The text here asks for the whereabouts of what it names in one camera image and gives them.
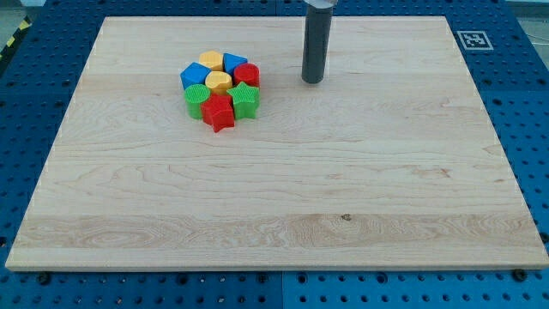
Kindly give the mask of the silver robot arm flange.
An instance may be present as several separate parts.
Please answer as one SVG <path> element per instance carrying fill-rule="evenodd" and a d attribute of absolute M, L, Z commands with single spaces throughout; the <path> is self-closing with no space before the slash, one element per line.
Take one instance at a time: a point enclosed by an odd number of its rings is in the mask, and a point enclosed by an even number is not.
<path fill-rule="evenodd" d="M 316 9 L 333 8 L 338 3 L 338 0 L 303 0 L 303 1 Z"/>

